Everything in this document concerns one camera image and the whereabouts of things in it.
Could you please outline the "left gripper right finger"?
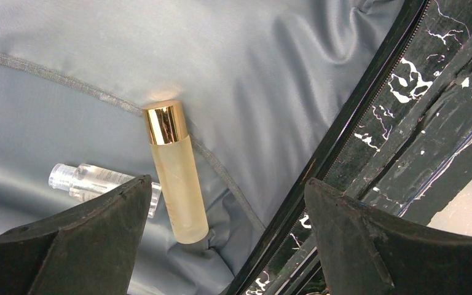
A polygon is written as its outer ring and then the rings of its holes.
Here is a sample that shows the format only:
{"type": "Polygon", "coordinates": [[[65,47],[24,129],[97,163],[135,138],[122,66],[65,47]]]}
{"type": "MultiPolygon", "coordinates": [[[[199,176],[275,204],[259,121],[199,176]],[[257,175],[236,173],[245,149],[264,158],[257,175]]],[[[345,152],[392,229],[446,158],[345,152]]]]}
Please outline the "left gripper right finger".
{"type": "Polygon", "coordinates": [[[403,220],[312,178],[304,188],[331,294],[472,294],[472,237],[403,220]]]}

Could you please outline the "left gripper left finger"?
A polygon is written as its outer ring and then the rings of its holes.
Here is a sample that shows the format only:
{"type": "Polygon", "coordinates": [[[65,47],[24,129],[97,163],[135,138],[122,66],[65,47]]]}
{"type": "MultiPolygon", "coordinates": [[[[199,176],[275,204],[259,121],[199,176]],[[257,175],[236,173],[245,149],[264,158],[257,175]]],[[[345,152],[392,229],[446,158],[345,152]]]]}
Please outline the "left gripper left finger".
{"type": "Polygon", "coordinates": [[[0,294],[126,294],[152,179],[138,176],[87,202],[0,235],[0,294]]]}

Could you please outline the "pink hard-shell suitcase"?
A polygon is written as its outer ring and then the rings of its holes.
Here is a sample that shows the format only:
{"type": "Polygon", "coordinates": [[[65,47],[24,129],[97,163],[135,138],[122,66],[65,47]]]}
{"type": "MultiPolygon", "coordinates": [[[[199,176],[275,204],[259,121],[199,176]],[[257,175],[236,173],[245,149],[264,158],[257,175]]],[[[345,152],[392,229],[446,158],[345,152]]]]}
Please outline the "pink hard-shell suitcase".
{"type": "Polygon", "coordinates": [[[149,219],[130,294],[219,294],[405,1],[0,1],[0,234],[77,201],[58,163],[155,176],[141,108],[182,102],[210,231],[149,219]]]}

